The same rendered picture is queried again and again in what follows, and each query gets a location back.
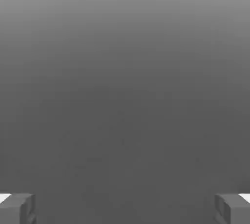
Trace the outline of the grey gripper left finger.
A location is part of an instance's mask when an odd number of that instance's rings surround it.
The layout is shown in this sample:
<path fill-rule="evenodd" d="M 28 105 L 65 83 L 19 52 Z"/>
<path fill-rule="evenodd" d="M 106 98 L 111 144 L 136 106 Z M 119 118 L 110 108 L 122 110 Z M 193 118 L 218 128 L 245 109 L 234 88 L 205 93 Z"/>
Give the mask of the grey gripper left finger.
<path fill-rule="evenodd" d="M 37 224 L 33 193 L 0 193 L 0 224 Z"/>

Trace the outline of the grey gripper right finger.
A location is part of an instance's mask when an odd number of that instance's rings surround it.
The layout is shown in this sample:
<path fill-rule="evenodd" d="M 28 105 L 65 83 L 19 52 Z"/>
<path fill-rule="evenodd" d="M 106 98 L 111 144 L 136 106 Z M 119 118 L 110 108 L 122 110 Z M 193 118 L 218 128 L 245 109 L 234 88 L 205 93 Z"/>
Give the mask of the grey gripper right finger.
<path fill-rule="evenodd" d="M 218 224 L 250 224 L 250 193 L 216 194 L 214 203 Z"/>

